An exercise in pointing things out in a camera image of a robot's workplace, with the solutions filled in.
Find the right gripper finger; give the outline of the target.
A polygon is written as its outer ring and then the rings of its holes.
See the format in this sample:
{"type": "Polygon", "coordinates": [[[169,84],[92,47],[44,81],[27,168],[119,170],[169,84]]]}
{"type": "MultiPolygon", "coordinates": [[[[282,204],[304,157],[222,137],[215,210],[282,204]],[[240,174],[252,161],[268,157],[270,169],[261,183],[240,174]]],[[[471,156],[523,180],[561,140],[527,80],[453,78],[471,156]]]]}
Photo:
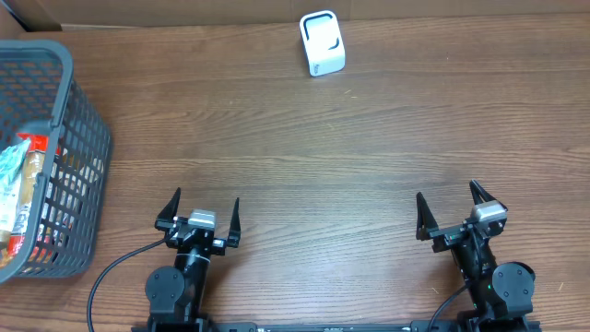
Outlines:
{"type": "Polygon", "coordinates": [[[471,195],[472,195],[472,199],[474,201],[474,206],[476,204],[480,204],[480,203],[484,203],[484,202],[489,202],[489,201],[492,201],[492,200],[499,201],[493,195],[491,195],[488,191],[486,191],[484,189],[484,187],[477,180],[475,180],[475,179],[473,179],[473,180],[471,180],[469,182],[469,189],[470,189],[470,192],[471,192],[471,195]]]}
{"type": "Polygon", "coordinates": [[[416,239],[426,241],[431,238],[432,232],[439,230],[439,226],[421,192],[416,194],[416,202],[418,212],[416,239]]]}

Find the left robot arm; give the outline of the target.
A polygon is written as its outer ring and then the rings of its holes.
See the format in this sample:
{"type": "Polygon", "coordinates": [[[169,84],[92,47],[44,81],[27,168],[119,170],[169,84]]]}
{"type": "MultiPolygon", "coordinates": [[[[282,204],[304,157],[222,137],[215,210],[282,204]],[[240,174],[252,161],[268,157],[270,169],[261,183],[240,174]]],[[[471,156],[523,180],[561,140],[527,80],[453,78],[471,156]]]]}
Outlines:
{"type": "Polygon", "coordinates": [[[229,233],[215,236],[216,213],[194,209],[187,217],[177,215],[181,190],[158,214],[155,228],[165,233],[164,243],[176,251],[171,266],[154,270],[146,281],[149,300],[149,331],[217,331],[208,314],[201,312],[207,271],[214,255],[224,256],[241,239],[240,201],[233,206],[229,233]]]}

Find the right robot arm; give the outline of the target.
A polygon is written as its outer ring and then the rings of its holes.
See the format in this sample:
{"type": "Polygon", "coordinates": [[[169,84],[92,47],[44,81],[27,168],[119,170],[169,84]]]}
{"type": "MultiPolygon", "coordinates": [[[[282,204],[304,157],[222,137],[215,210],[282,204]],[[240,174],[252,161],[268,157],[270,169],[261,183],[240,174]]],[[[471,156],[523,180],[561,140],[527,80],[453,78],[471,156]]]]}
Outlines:
{"type": "Polygon", "coordinates": [[[416,194],[417,230],[420,241],[432,241],[432,251],[450,251],[464,285],[435,311],[426,331],[539,331],[533,312],[536,273],[522,262],[499,264],[490,248],[490,239],[506,226],[508,208],[489,194],[476,180],[469,183],[474,202],[470,215],[459,224],[441,228],[422,193],[416,194]],[[468,292],[473,309],[443,321],[442,312],[463,292],[468,292]]]}

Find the orange spaghetti package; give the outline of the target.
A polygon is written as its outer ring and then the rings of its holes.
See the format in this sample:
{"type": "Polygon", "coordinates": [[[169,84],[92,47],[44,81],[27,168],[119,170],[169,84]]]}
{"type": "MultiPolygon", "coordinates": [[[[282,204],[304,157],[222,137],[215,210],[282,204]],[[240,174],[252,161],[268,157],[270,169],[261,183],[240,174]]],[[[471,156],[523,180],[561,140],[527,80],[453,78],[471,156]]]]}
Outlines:
{"type": "Polygon", "coordinates": [[[37,175],[42,171],[46,151],[49,144],[49,137],[33,135],[29,133],[17,133],[23,142],[29,141],[29,147],[21,167],[21,183],[17,203],[16,220],[8,242],[7,252],[14,258],[22,248],[32,206],[32,200],[37,182],[37,175]]]}

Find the teal snack packet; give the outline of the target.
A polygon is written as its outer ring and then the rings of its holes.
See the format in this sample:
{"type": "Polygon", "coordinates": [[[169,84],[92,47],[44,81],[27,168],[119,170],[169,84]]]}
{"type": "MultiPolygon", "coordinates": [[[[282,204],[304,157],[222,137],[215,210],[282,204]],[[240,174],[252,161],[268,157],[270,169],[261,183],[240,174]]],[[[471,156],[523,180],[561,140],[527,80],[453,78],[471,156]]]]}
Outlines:
{"type": "Polygon", "coordinates": [[[30,139],[1,152],[1,241],[7,242],[13,230],[21,185],[21,167],[30,147],[30,139]]]}

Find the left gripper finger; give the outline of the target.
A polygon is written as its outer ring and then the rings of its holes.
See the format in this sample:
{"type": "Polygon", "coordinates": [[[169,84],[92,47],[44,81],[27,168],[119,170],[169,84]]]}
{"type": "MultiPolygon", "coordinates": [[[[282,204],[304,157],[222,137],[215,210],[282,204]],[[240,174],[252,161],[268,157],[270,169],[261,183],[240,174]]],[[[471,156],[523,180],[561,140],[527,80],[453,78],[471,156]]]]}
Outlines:
{"type": "Polygon", "coordinates": [[[180,203],[182,189],[178,187],[174,192],[171,200],[169,203],[163,208],[163,210],[158,214],[156,221],[161,222],[173,222],[173,219],[177,215],[178,206],[180,203]]]}
{"type": "Polygon", "coordinates": [[[237,197],[232,210],[230,220],[230,230],[228,239],[229,240],[240,240],[241,239],[241,223],[239,216],[240,199],[237,197]]]}

